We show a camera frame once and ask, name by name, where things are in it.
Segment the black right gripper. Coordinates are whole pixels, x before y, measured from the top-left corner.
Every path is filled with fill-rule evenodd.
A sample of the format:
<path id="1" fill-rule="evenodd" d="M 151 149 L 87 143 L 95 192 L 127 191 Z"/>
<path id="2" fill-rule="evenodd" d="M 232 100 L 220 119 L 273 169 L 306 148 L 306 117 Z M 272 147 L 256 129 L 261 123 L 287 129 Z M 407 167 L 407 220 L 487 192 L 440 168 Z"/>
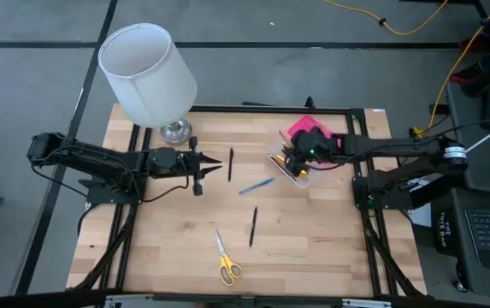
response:
<path id="1" fill-rule="evenodd" d="M 319 127 L 313 127 L 310 131 L 299 130 L 291 138 L 292 155 L 303 162 L 332 163 L 334 161 L 334 138 L 327 137 Z M 289 167 L 292 158 L 285 157 L 285 165 Z M 303 169 L 301 162 L 292 164 L 294 174 L 299 174 Z"/>

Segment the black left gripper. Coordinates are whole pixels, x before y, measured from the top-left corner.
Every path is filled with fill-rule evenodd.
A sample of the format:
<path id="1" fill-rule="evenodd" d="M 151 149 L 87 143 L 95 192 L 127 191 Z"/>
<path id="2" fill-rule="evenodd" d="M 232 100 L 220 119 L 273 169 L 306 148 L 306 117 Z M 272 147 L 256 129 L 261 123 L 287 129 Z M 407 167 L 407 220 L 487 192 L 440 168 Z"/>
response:
<path id="1" fill-rule="evenodd" d="M 203 194 L 203 187 L 200 184 L 199 173 L 200 178 L 203 179 L 208 173 L 221 168 L 221 165 L 219 165 L 201 169 L 201 163 L 221 163 L 221 161 L 208 157 L 202 152 L 200 153 L 198 151 L 198 138 L 196 136 L 192 136 L 189 139 L 188 145 L 189 151 L 179 152 L 180 162 L 186 178 L 186 185 L 184 188 L 192 186 L 193 195 L 201 196 Z"/>

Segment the pink lid clear pencil box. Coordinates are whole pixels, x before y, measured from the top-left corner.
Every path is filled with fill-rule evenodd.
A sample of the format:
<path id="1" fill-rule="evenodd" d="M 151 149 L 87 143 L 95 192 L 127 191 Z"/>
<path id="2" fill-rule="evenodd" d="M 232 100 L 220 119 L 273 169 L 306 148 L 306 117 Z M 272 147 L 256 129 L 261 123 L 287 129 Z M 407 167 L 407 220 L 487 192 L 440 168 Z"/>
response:
<path id="1" fill-rule="evenodd" d="M 279 137 L 277 141 L 268 146 L 266 150 L 266 156 L 271 163 L 275 165 L 277 169 L 279 169 L 287 178 L 289 178 L 298 188 L 305 189 L 308 187 L 313 180 L 316 178 L 316 175 L 325 169 L 331 169 L 334 167 L 339 160 L 343 159 L 342 155 L 343 149 L 343 140 L 339 135 L 335 135 L 332 131 L 330 131 L 324 124 L 320 123 L 316 118 L 311 115 L 305 115 L 297 120 L 294 124 L 292 124 L 289 128 L 281 130 L 286 137 L 291 142 L 292 136 L 299 130 L 310 131 L 313 127 L 319 127 L 322 132 L 327 136 L 331 136 L 334 138 L 334 161 L 332 163 L 317 163 L 317 162 L 303 162 L 298 160 L 296 157 L 292 155 L 292 148 L 286 149 L 283 147 L 282 138 Z M 292 171 L 292 164 L 287 167 L 285 164 L 281 164 L 275 161 L 275 156 L 289 156 L 292 158 L 292 164 L 295 161 L 301 162 L 303 164 L 303 169 L 309 171 L 309 174 L 305 178 L 300 178 L 298 174 L 294 174 Z"/>

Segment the blue pen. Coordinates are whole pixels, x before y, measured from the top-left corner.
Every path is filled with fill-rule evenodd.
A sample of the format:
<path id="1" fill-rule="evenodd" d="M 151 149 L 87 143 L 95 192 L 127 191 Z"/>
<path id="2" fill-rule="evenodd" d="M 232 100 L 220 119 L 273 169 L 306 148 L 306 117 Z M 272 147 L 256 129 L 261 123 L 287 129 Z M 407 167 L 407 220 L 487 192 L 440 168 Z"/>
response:
<path id="1" fill-rule="evenodd" d="M 254 185 L 248 186 L 248 187 L 240 190 L 239 191 L 239 195 L 243 195 L 243 194 L 249 193 L 249 192 L 251 192 L 251 191 L 253 191 L 253 190 L 255 190 L 255 189 L 259 188 L 259 187 L 264 187 L 264 186 L 270 184 L 271 182 L 273 182 L 274 180 L 275 180 L 275 178 L 272 177 L 272 178 L 268 178 L 268 179 L 266 179 L 264 181 L 258 182 L 258 183 L 254 184 Z"/>

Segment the yellow grey handled scissors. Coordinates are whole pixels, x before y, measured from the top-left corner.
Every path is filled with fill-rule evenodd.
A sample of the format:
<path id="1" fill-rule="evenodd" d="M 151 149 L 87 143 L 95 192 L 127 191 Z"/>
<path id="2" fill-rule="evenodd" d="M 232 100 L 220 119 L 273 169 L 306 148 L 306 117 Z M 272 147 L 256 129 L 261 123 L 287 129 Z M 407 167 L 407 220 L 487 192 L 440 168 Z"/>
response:
<path id="1" fill-rule="evenodd" d="M 243 275 L 243 270 L 227 255 L 218 229 L 215 230 L 215 239 L 220 257 L 218 274 L 223 284 L 227 287 L 231 287 L 234 285 L 235 280 Z"/>

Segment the white shade silver table lamp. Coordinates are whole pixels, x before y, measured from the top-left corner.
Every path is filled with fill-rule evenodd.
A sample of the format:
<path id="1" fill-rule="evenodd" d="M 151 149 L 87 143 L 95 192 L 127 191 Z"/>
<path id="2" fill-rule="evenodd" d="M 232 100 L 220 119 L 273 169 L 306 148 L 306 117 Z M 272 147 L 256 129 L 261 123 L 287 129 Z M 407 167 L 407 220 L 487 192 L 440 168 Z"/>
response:
<path id="1" fill-rule="evenodd" d="M 186 114 L 198 85 L 167 30 L 150 23 L 123 27 L 103 42 L 97 58 L 132 123 L 157 129 L 169 145 L 190 139 Z"/>

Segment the black tote bag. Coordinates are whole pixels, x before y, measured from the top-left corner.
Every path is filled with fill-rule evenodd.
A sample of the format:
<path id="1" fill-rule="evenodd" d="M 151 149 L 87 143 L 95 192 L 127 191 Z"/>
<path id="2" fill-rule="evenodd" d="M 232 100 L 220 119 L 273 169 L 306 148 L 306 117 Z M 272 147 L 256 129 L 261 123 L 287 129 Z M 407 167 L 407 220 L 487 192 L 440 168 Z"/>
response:
<path id="1" fill-rule="evenodd" d="M 446 208 L 434 213 L 434 246 L 438 253 L 457 258 L 459 252 L 459 232 L 455 213 Z"/>

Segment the dark grey side cart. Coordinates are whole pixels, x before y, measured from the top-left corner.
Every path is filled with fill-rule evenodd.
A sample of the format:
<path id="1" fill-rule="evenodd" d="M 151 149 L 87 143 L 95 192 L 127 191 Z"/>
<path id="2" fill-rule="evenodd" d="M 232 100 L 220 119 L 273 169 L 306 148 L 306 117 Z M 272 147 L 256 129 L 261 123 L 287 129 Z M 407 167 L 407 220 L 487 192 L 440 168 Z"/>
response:
<path id="1" fill-rule="evenodd" d="M 459 249 L 465 275 L 465 287 L 474 293 L 490 296 L 490 269 L 483 267 L 475 252 L 465 215 L 466 210 L 490 209 L 490 137 L 482 128 L 481 97 L 469 97 L 460 86 L 451 84 L 447 102 L 452 122 L 458 129 L 458 141 L 469 148 L 468 170 L 463 175 L 464 187 L 453 188 L 450 199 L 455 205 L 459 231 Z"/>

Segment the black rig crossbar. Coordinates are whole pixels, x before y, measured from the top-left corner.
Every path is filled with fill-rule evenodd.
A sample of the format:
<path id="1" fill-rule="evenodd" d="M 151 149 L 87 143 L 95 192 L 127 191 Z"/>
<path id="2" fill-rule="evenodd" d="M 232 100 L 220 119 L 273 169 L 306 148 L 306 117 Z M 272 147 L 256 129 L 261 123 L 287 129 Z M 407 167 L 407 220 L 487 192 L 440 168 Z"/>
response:
<path id="1" fill-rule="evenodd" d="M 490 308 L 490 305 L 439 300 L 430 297 L 404 297 L 381 294 L 361 297 L 305 297 L 260 295 L 196 295 L 183 293 L 123 293 L 118 289 L 70 290 L 56 293 L 34 293 L 0 297 L 0 308 L 82 308 L 91 305 L 122 302 L 131 299 L 149 301 L 237 303 L 254 305 L 334 305 L 339 307 L 378 308 Z"/>

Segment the black aluminium table frame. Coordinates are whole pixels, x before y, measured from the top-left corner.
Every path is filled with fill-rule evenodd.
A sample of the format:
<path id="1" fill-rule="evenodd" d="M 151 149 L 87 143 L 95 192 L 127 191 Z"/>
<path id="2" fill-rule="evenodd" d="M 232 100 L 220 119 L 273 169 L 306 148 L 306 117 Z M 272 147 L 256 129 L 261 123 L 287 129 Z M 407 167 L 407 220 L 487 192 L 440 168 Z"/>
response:
<path id="1" fill-rule="evenodd" d="M 401 294 L 363 234 L 351 179 L 371 169 L 394 169 L 393 158 L 319 173 L 300 189 L 266 156 L 269 145 L 306 114 L 304 108 L 197 106 L 188 114 L 198 148 L 222 161 L 203 195 L 182 179 L 149 181 L 130 242 L 115 255 L 104 285 L 125 293 L 361 297 Z M 232 179 L 227 181 L 233 147 Z M 239 191 L 275 178 L 270 184 Z M 252 247 L 253 211 L 258 208 Z M 221 281 L 218 229 L 243 275 Z"/>

